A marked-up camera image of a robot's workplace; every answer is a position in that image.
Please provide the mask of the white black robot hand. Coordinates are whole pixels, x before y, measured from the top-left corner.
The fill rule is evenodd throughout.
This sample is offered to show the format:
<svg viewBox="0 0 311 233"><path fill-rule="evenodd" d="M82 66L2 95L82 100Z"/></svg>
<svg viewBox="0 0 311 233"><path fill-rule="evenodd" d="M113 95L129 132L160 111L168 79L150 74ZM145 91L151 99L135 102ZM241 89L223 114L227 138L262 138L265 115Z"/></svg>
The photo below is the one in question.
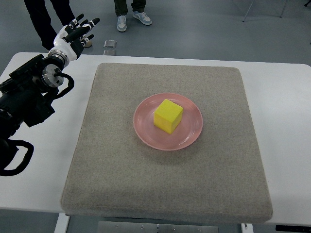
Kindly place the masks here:
<svg viewBox="0 0 311 233"><path fill-rule="evenodd" d="M90 45L94 35L88 33L100 22L99 18L80 22L83 17L84 14L80 14L65 25L55 37L54 47L49 51L48 56L58 57L64 67L77 60L84 48Z"/></svg>

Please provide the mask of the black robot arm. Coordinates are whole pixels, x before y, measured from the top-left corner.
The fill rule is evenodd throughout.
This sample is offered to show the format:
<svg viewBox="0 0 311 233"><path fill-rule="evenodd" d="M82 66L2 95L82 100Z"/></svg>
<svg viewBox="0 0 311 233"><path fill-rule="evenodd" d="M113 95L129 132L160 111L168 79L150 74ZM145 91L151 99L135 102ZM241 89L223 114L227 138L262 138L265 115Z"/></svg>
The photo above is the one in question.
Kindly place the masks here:
<svg viewBox="0 0 311 233"><path fill-rule="evenodd" d="M58 57L37 55L0 84L1 140L14 135L22 123L32 127L54 114L52 102L58 94L58 88L45 80L50 67L63 70L64 61Z"/></svg>

